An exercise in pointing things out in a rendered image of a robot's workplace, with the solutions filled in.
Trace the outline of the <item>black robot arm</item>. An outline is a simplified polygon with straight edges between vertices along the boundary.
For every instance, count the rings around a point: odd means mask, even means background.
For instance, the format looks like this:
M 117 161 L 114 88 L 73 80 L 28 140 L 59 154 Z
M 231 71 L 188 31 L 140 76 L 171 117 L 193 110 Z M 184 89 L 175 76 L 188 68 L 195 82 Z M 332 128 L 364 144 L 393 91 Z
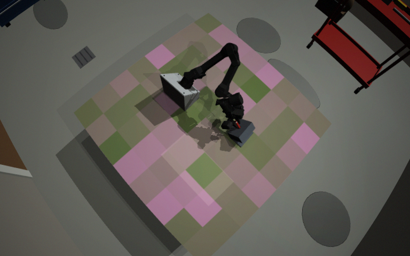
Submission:
M 226 43 L 222 50 L 214 55 L 210 60 L 206 61 L 203 65 L 193 68 L 188 72 L 184 72 L 183 79 L 178 82 L 184 89 L 190 89 L 193 85 L 194 79 L 203 78 L 206 76 L 206 71 L 212 68 L 216 63 L 220 62 L 224 58 L 229 57 L 231 65 L 219 86 L 215 90 L 215 95 L 222 99 L 217 99 L 216 105 L 220 105 L 223 111 L 229 110 L 232 106 L 239 105 L 233 111 L 231 111 L 232 119 L 239 118 L 242 119 L 244 115 L 244 108 L 241 106 L 243 104 L 243 98 L 240 92 L 231 95 L 229 90 L 230 82 L 232 81 L 237 68 L 240 66 L 240 59 L 238 55 L 238 46 L 233 43 Z

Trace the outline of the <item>dark grey sloped panel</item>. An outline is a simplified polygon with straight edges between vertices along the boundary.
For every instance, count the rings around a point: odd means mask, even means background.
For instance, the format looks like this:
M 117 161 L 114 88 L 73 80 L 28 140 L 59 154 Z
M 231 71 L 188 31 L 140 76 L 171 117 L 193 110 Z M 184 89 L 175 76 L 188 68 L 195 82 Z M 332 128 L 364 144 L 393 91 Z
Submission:
M 240 119 L 240 128 L 232 127 L 228 131 L 228 135 L 230 138 L 238 144 L 238 146 L 242 147 L 245 142 L 251 137 L 255 126 L 252 122 Z

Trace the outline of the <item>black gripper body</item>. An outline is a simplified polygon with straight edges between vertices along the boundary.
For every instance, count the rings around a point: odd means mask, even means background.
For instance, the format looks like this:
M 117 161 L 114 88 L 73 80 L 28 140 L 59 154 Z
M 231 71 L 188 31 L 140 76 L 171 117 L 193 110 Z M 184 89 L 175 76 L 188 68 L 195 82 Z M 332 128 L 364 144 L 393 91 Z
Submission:
M 232 117 L 231 117 L 231 111 L 233 111 L 233 107 L 235 107 L 235 109 L 236 109 L 236 108 L 239 107 L 239 105 L 237 105 L 237 106 L 232 106 L 229 110 L 223 111 L 223 113 L 226 114 L 226 118 L 228 118 L 228 120 L 227 120 L 227 121 L 224 121 L 224 122 L 222 123 L 222 125 L 221 125 L 222 129 L 230 130 L 231 127 L 233 126 L 234 120 L 233 120 Z

